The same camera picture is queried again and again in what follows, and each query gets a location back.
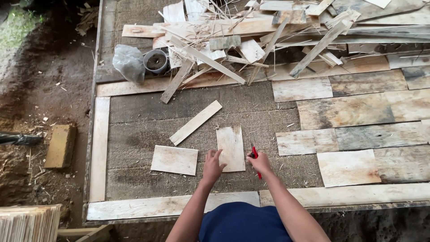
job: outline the dirt ground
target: dirt ground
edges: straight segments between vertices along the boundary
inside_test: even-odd
[[[6,75],[1,76],[0,85],[6,91],[0,93],[0,130],[40,134],[44,140],[34,147],[0,146],[0,206],[61,203],[60,226],[78,228],[96,30],[81,37],[74,30],[76,23],[65,21],[66,15],[62,4],[53,4],[46,13],[47,21],[26,38]],[[43,172],[40,167],[52,124],[77,126],[74,155],[70,168]],[[29,163],[32,174],[27,174]],[[332,241],[430,241],[428,207],[313,216]],[[120,241],[164,241],[173,224],[116,225],[113,235]]]

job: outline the hand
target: hand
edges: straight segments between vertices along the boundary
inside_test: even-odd
[[[273,173],[272,167],[270,166],[269,158],[267,158],[266,153],[257,152],[258,158],[251,158],[251,152],[246,155],[246,160],[252,164],[252,167],[260,172],[263,176],[267,176]]]
[[[202,181],[206,181],[209,184],[214,184],[216,180],[221,176],[222,170],[227,166],[226,163],[219,164],[219,155],[222,149],[215,152],[211,149],[206,154],[205,165],[203,167],[203,178]]]

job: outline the red pruning shears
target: red pruning shears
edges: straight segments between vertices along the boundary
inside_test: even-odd
[[[252,146],[251,158],[256,159],[256,158],[258,158],[258,154],[257,154],[257,150],[255,149],[255,146],[252,143],[252,141],[251,141],[251,146]],[[261,180],[263,178],[262,175],[260,174],[260,172],[258,172],[258,171],[257,171],[257,175],[258,175],[258,179]]]

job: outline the brick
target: brick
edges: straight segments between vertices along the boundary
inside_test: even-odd
[[[44,168],[69,167],[72,161],[76,127],[54,125]]]

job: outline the person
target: person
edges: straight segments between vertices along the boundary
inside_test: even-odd
[[[317,221],[287,190],[273,172],[267,155],[246,157],[266,181],[274,206],[258,208],[244,202],[218,206],[203,215],[206,200],[227,164],[219,164],[222,149],[209,150],[203,178],[173,226],[166,242],[277,242],[330,241]]]

